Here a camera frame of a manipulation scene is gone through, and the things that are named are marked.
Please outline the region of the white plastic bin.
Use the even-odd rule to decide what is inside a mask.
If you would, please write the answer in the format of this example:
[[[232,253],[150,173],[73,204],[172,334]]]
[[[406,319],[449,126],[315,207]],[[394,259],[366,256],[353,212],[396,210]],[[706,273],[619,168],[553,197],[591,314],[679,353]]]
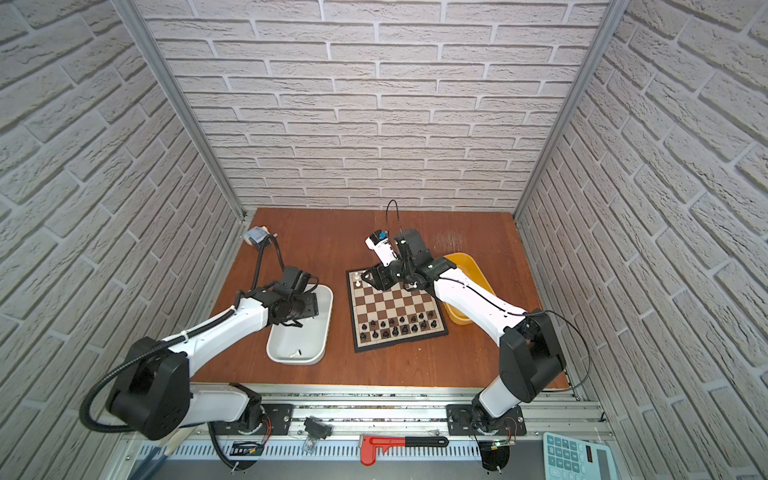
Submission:
[[[267,341],[267,356],[285,365],[314,365],[322,360],[327,344],[334,295],[326,285],[314,291],[318,314],[300,319],[302,327],[275,325]]]

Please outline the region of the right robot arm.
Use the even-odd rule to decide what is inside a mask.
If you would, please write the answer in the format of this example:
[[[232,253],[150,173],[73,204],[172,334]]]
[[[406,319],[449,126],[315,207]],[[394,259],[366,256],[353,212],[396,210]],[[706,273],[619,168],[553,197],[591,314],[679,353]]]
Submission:
[[[484,430],[521,403],[534,400],[566,368],[550,316],[514,306],[471,280],[448,258],[434,257],[420,233],[408,229],[391,239],[377,230],[366,246],[379,263],[363,280],[380,291],[396,284],[423,290],[461,311],[499,348],[498,376],[472,401],[473,420]]]

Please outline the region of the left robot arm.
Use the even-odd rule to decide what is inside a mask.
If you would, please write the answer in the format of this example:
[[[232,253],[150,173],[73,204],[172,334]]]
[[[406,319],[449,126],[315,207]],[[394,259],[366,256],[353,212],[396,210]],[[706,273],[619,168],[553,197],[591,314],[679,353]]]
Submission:
[[[163,340],[135,342],[127,360],[105,378],[111,388],[105,407],[119,419],[118,429],[150,440],[215,422],[234,423],[241,432],[259,429],[265,422],[260,394],[238,383],[204,387],[191,379],[235,343],[268,328],[276,335],[295,334],[297,344],[287,353],[317,362],[324,352],[333,293],[310,279],[288,267],[278,281],[237,292],[232,306],[195,327]]]

